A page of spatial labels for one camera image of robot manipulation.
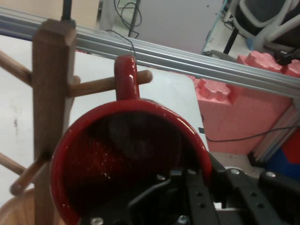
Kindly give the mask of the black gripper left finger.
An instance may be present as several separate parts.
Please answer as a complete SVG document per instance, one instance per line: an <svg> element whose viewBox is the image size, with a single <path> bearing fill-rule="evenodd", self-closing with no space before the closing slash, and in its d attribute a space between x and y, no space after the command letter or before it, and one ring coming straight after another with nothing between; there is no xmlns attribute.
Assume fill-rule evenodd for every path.
<svg viewBox="0 0 300 225"><path fill-rule="evenodd" d="M218 225L212 188L192 170L172 170L98 202L81 218L82 225Z"/></svg>

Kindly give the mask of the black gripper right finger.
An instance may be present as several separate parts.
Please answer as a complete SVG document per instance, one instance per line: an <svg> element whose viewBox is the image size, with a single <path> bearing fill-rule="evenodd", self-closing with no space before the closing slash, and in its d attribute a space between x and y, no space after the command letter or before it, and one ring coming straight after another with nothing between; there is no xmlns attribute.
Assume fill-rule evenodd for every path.
<svg viewBox="0 0 300 225"><path fill-rule="evenodd" d="M272 171L258 178L241 169L226 169L213 156L210 191L223 209L236 208L230 219L240 217L249 225L298 225L300 223L300 183Z"/></svg>

